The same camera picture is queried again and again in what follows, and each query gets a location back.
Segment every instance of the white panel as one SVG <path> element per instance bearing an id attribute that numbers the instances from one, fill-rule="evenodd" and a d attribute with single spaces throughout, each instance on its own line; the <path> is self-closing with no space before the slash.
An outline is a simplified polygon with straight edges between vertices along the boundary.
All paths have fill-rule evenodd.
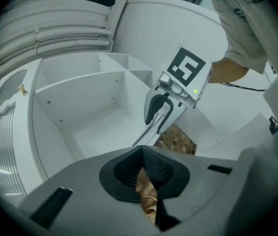
<path id="1" fill-rule="evenodd" d="M 0 78 L 36 58 L 95 50 L 110 52 L 125 3 L 116 0 L 114 6 L 106 7 L 86 0 L 10 0 L 0 15 Z M 77 28 L 96 32 L 75 33 Z M 56 30 L 59 34 L 51 36 L 50 32 Z M 44 33 L 46 39 L 42 41 L 37 33 Z M 78 41 L 65 42 L 78 37 Z M 83 42 L 86 39 L 99 43 Z"/>
<path id="2" fill-rule="evenodd" d="M 266 64 L 264 74 L 266 75 L 270 84 L 273 84 L 273 82 L 276 81 L 276 79 L 278 77 L 278 74 L 275 74 L 273 72 L 273 70 L 271 69 L 269 62 L 267 62 L 267 64 Z"/>
<path id="3" fill-rule="evenodd" d="M 153 88 L 160 77 L 155 71 L 151 70 L 129 70 L 133 75 L 145 83 L 148 87 Z"/>
<path id="4" fill-rule="evenodd" d="M 18 207 L 27 193 L 20 180 L 14 154 L 14 109 L 15 107 L 8 108 L 0 114 L 0 197 Z"/>
<path id="5" fill-rule="evenodd" d="M 222 140 L 214 125 L 197 107 L 187 109 L 176 124 L 199 148 L 209 147 Z"/>
<path id="6" fill-rule="evenodd" d="M 270 85 L 266 76 L 252 70 L 234 84 L 255 89 L 267 89 Z M 197 107 L 223 137 L 228 137 L 258 113 L 262 113 L 266 118 L 273 115 L 263 98 L 263 92 L 220 84 L 208 84 Z"/>
<path id="7" fill-rule="evenodd" d="M 75 160 L 60 129 L 46 115 L 36 98 L 33 99 L 32 120 L 38 154 L 46 175 L 52 177 Z"/>
<path id="8" fill-rule="evenodd" d="M 153 146 L 155 142 L 158 140 L 158 138 L 160 137 L 160 134 L 158 134 L 157 132 L 158 132 L 158 127 L 164 120 L 164 117 L 165 117 L 164 114 L 158 112 L 154 116 L 154 119 L 151 121 L 151 123 L 146 126 L 145 130 L 140 135 L 140 139 L 137 139 L 133 143 L 133 146 L 137 146 L 137 145 Z"/>
<path id="9" fill-rule="evenodd" d="M 118 104 L 132 119 L 142 121 L 144 129 L 144 103 L 150 88 L 136 78 L 131 72 L 125 71 L 118 93 Z"/>
<path id="10" fill-rule="evenodd" d="M 119 64 L 105 54 L 77 53 L 62 55 L 43 61 L 35 88 L 38 90 L 47 85 L 86 74 L 123 70 Z"/>
<path id="11" fill-rule="evenodd" d="M 245 126 L 219 143 L 210 147 L 197 146 L 196 155 L 237 160 L 244 149 L 255 147 L 271 138 L 269 125 L 270 122 L 262 114 L 257 114 Z"/>
<path id="12" fill-rule="evenodd" d="M 143 83 L 147 84 L 151 70 L 129 70 L 133 75 L 140 79 Z"/>
<path id="13" fill-rule="evenodd" d="M 43 70 L 49 84 L 100 72 L 99 54 L 80 53 L 47 59 L 43 61 Z"/>
<path id="14" fill-rule="evenodd" d="M 263 114 L 259 113 L 245 126 L 234 132 L 229 138 L 235 142 L 241 150 L 253 148 L 271 138 L 272 134 L 269 127 L 270 121 L 265 118 Z"/>
<path id="15" fill-rule="evenodd" d="M 122 73 L 75 77 L 39 89 L 35 96 L 52 121 L 63 128 L 115 102 Z"/>
<path id="16" fill-rule="evenodd" d="M 106 55 L 115 60 L 121 66 L 128 69 L 128 55 L 119 53 L 106 53 Z"/>
<path id="17" fill-rule="evenodd" d="M 18 87 L 22 84 L 26 73 L 26 70 L 15 73 L 5 82 L 4 85 L 2 85 L 0 88 L 0 106 L 19 91 Z"/>
<path id="18" fill-rule="evenodd" d="M 13 147 L 20 178 L 27 193 L 30 193 L 46 180 L 46 174 L 43 171 L 42 163 L 35 147 L 31 120 L 35 86 L 34 78 L 37 75 L 40 64 L 41 59 L 38 59 L 20 67 L 20 69 L 28 70 L 23 80 L 27 93 L 23 95 L 21 92 L 18 92 L 11 99 L 6 101 L 7 104 L 11 104 L 13 101 L 16 102 L 13 126 Z"/>
<path id="19" fill-rule="evenodd" d="M 143 129 L 120 106 L 112 104 L 61 131 L 74 158 L 81 160 L 130 147 Z"/>

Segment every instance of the white shelving unit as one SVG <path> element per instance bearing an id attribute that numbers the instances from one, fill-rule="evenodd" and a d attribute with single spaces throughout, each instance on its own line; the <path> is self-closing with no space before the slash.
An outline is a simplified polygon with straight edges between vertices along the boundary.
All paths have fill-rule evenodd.
<path id="1" fill-rule="evenodd" d="M 129 55 L 38 59 L 5 76 L 0 91 L 8 81 L 18 87 L 13 78 L 20 71 L 27 72 L 27 92 L 14 91 L 0 117 L 14 107 L 13 156 L 24 194 L 75 161 L 132 146 L 146 130 L 145 97 L 158 75 Z M 153 145 L 158 137 L 150 134 L 139 144 Z M 3 163 L 0 170 L 9 167 Z"/>

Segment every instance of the person's arm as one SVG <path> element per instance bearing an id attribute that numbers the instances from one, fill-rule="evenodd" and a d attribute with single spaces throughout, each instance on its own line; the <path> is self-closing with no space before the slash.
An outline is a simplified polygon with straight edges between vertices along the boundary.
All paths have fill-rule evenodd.
<path id="1" fill-rule="evenodd" d="M 249 69 L 263 73 L 267 56 L 244 14 L 235 13 L 231 0 L 211 0 L 227 38 L 224 57 L 212 63 L 209 83 L 243 78 Z"/>
<path id="2" fill-rule="evenodd" d="M 212 63 L 212 73 L 209 83 L 228 83 L 243 78 L 248 69 L 235 63 L 233 60 L 223 58 Z"/>

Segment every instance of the ribbed white surface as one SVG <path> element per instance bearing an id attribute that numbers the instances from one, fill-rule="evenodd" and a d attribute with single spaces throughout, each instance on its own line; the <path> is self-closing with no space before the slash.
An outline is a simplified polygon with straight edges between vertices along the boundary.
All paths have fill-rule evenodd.
<path id="1" fill-rule="evenodd" d="M 18 86 L 22 84 L 26 73 L 27 71 L 16 73 L 2 86 L 0 89 L 0 106 L 18 92 Z"/>
<path id="2" fill-rule="evenodd" d="M 26 35 L 34 35 L 36 28 L 103 29 L 111 8 L 85 0 L 11 0 L 4 11 L 0 16 L 0 49 Z"/>
<path id="3" fill-rule="evenodd" d="M 0 115 L 0 197 L 14 206 L 25 198 L 26 191 L 18 173 L 12 128 L 15 108 L 9 108 Z"/>

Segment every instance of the white hose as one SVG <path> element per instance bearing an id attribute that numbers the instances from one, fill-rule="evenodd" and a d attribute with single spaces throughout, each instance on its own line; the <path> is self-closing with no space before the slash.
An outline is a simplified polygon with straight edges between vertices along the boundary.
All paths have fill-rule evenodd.
<path id="1" fill-rule="evenodd" d="M 85 34 L 96 34 L 110 36 L 111 31 L 106 29 L 97 29 L 97 28 L 81 28 L 81 27 L 70 27 L 63 29 L 54 29 L 38 32 L 36 35 L 32 34 L 31 36 L 24 37 L 18 41 L 15 41 L 13 44 L 0 50 L 0 59 L 3 57 L 31 44 L 36 42 L 49 40 L 53 38 L 65 37 L 68 35 L 85 35 Z"/>
<path id="2" fill-rule="evenodd" d="M 88 20 L 66 20 L 66 21 L 59 21 L 56 20 L 53 23 L 48 23 L 48 24 L 44 24 L 41 25 L 39 27 L 40 31 L 45 31 L 45 30 L 50 30 L 53 29 L 55 27 L 55 24 L 57 25 L 58 28 L 60 27 L 66 27 L 67 29 L 72 28 L 72 27 L 84 27 L 84 28 L 105 28 L 106 24 L 105 23 L 101 23 L 101 22 L 93 22 L 93 21 L 88 21 Z M 20 39 L 22 37 L 25 37 L 25 35 L 29 35 L 29 34 L 34 34 L 34 30 L 36 27 L 31 27 L 31 28 L 27 28 L 26 32 L 22 32 L 22 31 L 18 31 L 10 36 L 7 36 L 5 38 L 0 38 L 0 46 L 2 45 L 6 45 L 6 43 L 10 42 L 10 41 L 14 41 L 14 39 Z"/>
<path id="3" fill-rule="evenodd" d="M 108 40 L 70 40 L 63 41 L 59 43 L 54 43 L 42 47 L 38 47 L 35 49 L 22 53 L 15 58 L 7 61 L 5 64 L 0 66 L 0 77 L 5 76 L 9 72 L 15 69 L 15 66 L 19 63 L 29 59 L 36 57 L 37 54 L 44 54 L 50 51 L 55 51 L 59 49 L 75 47 L 75 46 L 109 46 L 111 43 Z"/>

